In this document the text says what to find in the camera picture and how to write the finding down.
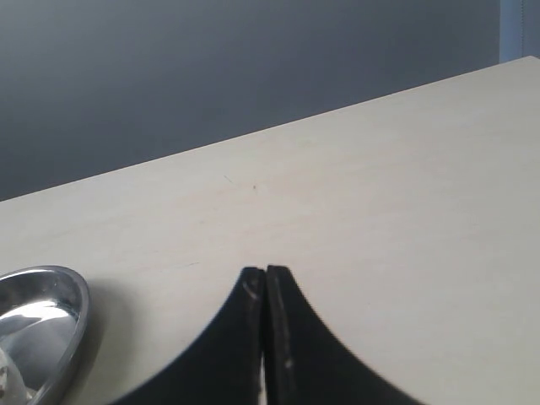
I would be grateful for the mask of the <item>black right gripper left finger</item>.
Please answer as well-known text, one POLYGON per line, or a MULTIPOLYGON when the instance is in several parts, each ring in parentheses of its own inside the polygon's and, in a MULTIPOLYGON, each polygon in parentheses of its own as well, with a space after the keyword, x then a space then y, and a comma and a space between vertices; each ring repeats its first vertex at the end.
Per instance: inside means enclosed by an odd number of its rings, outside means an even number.
POLYGON ((227 300, 172 363, 117 404, 258 404, 265 273, 241 270, 227 300))

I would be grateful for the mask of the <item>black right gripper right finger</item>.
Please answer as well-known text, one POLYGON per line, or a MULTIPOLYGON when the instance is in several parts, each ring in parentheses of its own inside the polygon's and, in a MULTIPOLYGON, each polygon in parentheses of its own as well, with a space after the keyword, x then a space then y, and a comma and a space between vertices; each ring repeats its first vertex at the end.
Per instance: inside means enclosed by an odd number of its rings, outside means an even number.
POLYGON ((287 267, 269 266, 265 292, 268 404, 417 404, 328 329, 287 267))

